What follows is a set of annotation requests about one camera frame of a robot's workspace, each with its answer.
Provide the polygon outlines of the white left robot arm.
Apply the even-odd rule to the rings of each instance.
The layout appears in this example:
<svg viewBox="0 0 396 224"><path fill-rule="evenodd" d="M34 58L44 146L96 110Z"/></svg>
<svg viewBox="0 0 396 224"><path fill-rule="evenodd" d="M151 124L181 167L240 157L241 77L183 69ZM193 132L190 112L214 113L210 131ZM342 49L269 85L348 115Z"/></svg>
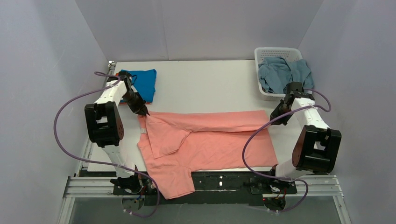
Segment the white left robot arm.
<svg viewBox="0 0 396 224"><path fill-rule="evenodd" d="M127 71L121 71L116 77L109 77L106 82L107 89L92 104L85 106L85 119L91 142L109 157L111 163L116 164L117 177L129 178L134 172L125 170L122 166L135 169L135 164L128 160L127 153L122 152L120 143L125 131L118 111L118 106L123 100L132 113L149 115L146 101L134 87L136 76Z"/></svg>

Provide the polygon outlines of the pink t shirt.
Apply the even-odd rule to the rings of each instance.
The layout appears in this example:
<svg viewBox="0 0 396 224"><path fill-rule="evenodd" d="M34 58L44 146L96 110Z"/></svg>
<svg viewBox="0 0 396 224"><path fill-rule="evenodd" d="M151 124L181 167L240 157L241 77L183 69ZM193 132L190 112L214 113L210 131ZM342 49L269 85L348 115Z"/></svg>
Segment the pink t shirt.
<svg viewBox="0 0 396 224"><path fill-rule="evenodd" d="M148 174L166 199L194 192L192 172L278 164L264 111L150 112L139 116L137 144Z"/></svg>

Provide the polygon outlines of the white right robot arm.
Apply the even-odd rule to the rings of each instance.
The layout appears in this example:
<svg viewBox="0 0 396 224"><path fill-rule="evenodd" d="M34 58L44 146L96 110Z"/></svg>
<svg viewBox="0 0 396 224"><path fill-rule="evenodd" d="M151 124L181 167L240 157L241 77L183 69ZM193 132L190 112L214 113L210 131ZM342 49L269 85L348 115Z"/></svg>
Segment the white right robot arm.
<svg viewBox="0 0 396 224"><path fill-rule="evenodd" d="M301 133L291 159L274 167L275 176L293 181L303 175L333 171L341 142L341 132L331 129L321 118L311 90L302 83L286 85L286 94L270 115L272 125L287 125L295 116Z"/></svg>

